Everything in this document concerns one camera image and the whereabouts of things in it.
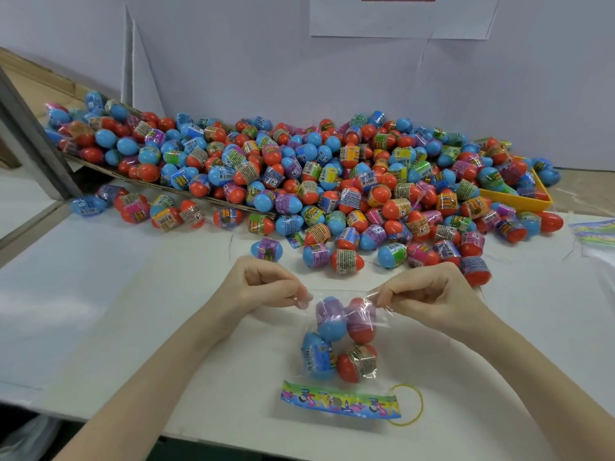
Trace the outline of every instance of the white table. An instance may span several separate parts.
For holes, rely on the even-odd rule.
[[[571,216],[574,222],[594,219]],[[34,395],[31,407],[65,417],[91,417],[207,300],[232,262],[258,239],[243,227],[234,232],[209,225],[192,233],[180,230],[163,235],[149,226],[129,227],[114,213],[86,221],[72,217],[0,271],[0,291],[9,299],[8,308],[3,300],[0,333],[5,331],[5,316],[19,311],[20,298],[26,297],[32,313],[15,314],[20,324],[32,325],[34,332],[39,324],[55,339],[30,339],[27,346],[13,343],[5,355],[11,361],[44,353],[37,364],[46,360],[49,365],[42,370],[30,364],[11,373],[45,388]],[[340,279],[328,269],[310,271],[300,249],[283,242],[280,263],[311,289],[364,291],[397,273],[375,265],[373,255],[366,256],[365,269],[353,277]],[[79,249],[67,247],[73,244]],[[150,251],[147,262],[144,251]],[[61,285],[49,279],[35,292],[24,281],[43,277],[35,262],[45,265],[62,256],[71,262],[55,276]],[[483,288],[489,306],[615,414],[610,392],[615,317],[590,259],[581,257],[580,248],[573,250],[571,233],[564,229],[550,239],[538,237],[517,247],[489,236],[485,260],[494,276]],[[7,295],[11,284],[14,291]],[[64,327],[50,330],[49,322],[40,320],[44,310],[47,317],[62,317]],[[78,330],[67,333],[77,322]],[[296,368],[303,323],[298,310],[261,309],[245,318],[207,357],[165,434],[311,460],[554,459],[516,395],[479,356],[402,317],[392,321],[388,333],[379,333],[376,344],[383,384],[409,383],[422,391],[425,410],[417,424],[397,428],[282,403],[280,386]],[[61,334],[68,339],[59,341]],[[0,372],[5,372],[2,364]],[[11,400],[7,394],[0,388],[0,399]],[[402,411],[413,416],[416,396],[400,392],[398,397]]]

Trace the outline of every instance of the clear plastic bag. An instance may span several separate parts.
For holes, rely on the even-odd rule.
[[[390,327],[391,312],[377,309],[375,295],[365,292],[311,293],[282,401],[344,416],[402,417],[389,383],[379,378],[378,336]]]

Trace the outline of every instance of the right hand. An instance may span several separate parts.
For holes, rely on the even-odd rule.
[[[450,262],[399,273],[377,287],[376,305],[468,344],[496,315]]]

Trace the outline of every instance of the forearm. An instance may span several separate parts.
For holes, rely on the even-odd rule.
[[[515,390],[562,460],[615,458],[615,419],[497,317],[472,343]]]
[[[144,460],[207,351],[213,330],[184,323],[58,454],[56,461]]]

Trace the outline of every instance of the yellow plastic tray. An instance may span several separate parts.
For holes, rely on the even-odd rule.
[[[492,202],[501,202],[506,205],[509,205],[515,210],[517,210],[517,212],[544,212],[545,210],[547,210],[549,207],[553,205],[553,200],[551,199],[551,195],[547,191],[547,188],[544,187],[544,185],[542,184],[542,181],[540,180],[540,178],[534,171],[534,168],[530,168],[529,170],[534,175],[534,178],[536,180],[536,189],[539,189],[542,192],[544,192],[547,195],[547,197],[549,197],[549,200],[532,199],[531,197],[522,197],[520,195],[505,194],[502,192],[495,192],[495,191],[487,190],[487,189],[480,190],[481,196],[487,197]]]

